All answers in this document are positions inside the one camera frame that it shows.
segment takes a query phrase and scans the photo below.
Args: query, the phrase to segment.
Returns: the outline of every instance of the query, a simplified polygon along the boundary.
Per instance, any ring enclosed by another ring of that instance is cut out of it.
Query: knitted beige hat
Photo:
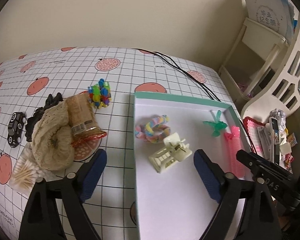
[[[37,164],[46,170],[65,169],[74,160],[71,146],[68,106],[65,101],[47,109],[32,133],[32,152]]]

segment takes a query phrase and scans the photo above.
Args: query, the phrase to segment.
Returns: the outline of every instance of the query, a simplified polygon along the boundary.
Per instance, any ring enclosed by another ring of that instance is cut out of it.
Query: wire
[[[165,55],[165,54],[163,54],[163,53],[161,53],[161,52],[157,52],[157,51],[149,51],[149,50],[145,50],[145,49],[137,49],[137,50],[142,50],[142,51],[148,52],[148,53],[150,53],[150,54],[153,54],[153,55],[155,55],[155,56],[161,58],[165,63],[167,63],[168,65],[170,65],[170,66],[172,66],[173,68],[177,69],[179,72],[182,72],[184,75],[186,75],[187,77],[189,77],[193,82],[197,83],[197,84],[198,84],[198,85],[206,92],[206,94],[209,96],[209,98],[210,98],[211,100],[213,100],[213,101],[217,100],[217,101],[219,101],[219,102],[222,102],[222,101],[215,95],[215,93],[214,93],[209,87],[207,87],[204,83],[201,83],[201,82],[197,81],[197,80],[196,80],[193,76],[191,76],[188,72],[186,72],[185,70],[183,70],[183,69],[182,69],[182,68],[181,68],[181,67],[180,67],[180,66],[179,66],[179,65],[178,65],[171,57],[169,57],[169,56],[167,56],[167,55]],[[253,147],[253,149],[254,149],[254,152],[257,153],[257,150],[256,150],[256,148],[255,148],[255,146],[254,146],[254,144],[253,144],[253,142],[252,142],[252,140],[251,140],[251,138],[250,138],[250,135],[249,135],[248,131],[246,130],[246,128],[245,128],[243,122],[242,122],[240,119],[239,119],[239,121],[240,121],[241,126],[242,126],[243,130],[245,131],[245,133],[246,133],[246,135],[247,135],[249,141],[250,141],[250,144],[252,145],[252,147]]]

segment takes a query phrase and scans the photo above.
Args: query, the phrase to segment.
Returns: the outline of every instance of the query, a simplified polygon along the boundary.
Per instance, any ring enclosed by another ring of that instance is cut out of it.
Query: black toy car
[[[10,147],[15,148],[21,143],[21,133],[26,123],[26,115],[23,112],[12,114],[8,125],[8,143]]]

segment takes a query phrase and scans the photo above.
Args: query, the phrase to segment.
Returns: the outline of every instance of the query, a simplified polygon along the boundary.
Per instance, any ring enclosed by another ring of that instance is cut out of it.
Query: barcode
[[[84,125],[84,123],[81,123],[79,125],[72,127],[71,129],[72,129],[73,135],[76,135],[78,133],[83,132],[86,129],[86,126]]]

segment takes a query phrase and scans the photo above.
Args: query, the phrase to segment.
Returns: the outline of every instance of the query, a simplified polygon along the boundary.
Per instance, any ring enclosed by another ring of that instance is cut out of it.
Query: wall
[[[246,15],[242,0],[10,0],[0,63],[47,49],[157,50],[217,69]]]

